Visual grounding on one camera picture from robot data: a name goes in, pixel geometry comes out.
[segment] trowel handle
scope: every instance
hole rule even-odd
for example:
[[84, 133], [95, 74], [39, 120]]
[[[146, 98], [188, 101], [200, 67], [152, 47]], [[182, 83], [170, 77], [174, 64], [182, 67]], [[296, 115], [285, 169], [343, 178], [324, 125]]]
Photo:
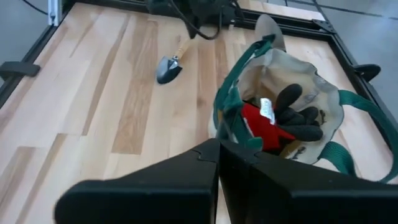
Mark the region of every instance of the trowel handle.
[[178, 48], [178, 50], [175, 52], [174, 57], [177, 58], [182, 58], [182, 56], [184, 55], [184, 53], [187, 51], [187, 49], [189, 48], [189, 46], [192, 43], [192, 39], [188, 39], [188, 40], [184, 40], [181, 42], [180, 47]]

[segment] red fabric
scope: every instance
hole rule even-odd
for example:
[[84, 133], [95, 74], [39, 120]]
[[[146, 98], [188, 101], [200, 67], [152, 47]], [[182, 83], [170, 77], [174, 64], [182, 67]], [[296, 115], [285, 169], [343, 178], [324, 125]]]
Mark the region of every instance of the red fabric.
[[255, 106], [245, 103], [242, 110], [243, 118], [252, 131], [254, 137], [261, 137], [263, 141], [262, 150], [282, 150], [280, 148], [279, 139], [290, 139], [294, 140], [294, 136], [278, 128], [276, 125], [272, 125], [270, 120], [266, 117], [261, 116], [260, 109]]

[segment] canvas bag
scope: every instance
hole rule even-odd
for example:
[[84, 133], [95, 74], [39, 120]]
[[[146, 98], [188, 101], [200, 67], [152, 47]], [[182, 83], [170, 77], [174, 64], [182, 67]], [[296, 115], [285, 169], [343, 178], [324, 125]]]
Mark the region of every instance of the canvas bag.
[[261, 149], [263, 142], [254, 138], [241, 116], [243, 100], [276, 96], [289, 84], [302, 86], [303, 93], [291, 105], [295, 111], [315, 106], [323, 111], [320, 121], [323, 137], [315, 142], [289, 144], [282, 157], [306, 164], [315, 164], [320, 159], [330, 161], [338, 171], [355, 176], [353, 158], [337, 142], [331, 141], [344, 118], [343, 105], [367, 111], [384, 128], [389, 140], [394, 162], [390, 173], [381, 182], [388, 182], [398, 174], [395, 160], [398, 151], [398, 132], [385, 114], [372, 102], [346, 90], [339, 90], [317, 73], [317, 68], [285, 52], [283, 35], [277, 24], [267, 15], [262, 15], [256, 24], [253, 43], [237, 61], [218, 90], [209, 122], [210, 137], [228, 138], [246, 147]]

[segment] hand trowel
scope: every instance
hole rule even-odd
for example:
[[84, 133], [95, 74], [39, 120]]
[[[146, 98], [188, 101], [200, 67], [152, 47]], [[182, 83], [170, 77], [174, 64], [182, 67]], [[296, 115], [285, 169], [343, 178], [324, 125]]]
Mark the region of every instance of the hand trowel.
[[183, 41], [171, 59], [164, 56], [156, 68], [156, 80], [159, 84], [166, 84], [175, 79], [182, 70], [180, 59], [192, 43], [192, 39]]

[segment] white label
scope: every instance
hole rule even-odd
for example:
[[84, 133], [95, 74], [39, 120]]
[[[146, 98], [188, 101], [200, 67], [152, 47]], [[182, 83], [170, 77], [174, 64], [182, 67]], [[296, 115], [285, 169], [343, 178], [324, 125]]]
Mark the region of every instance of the white label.
[[275, 124], [275, 114], [274, 110], [272, 109], [272, 102], [268, 98], [261, 98], [261, 108], [260, 108], [260, 114], [263, 117], [266, 117], [269, 119], [270, 123], [272, 125]]

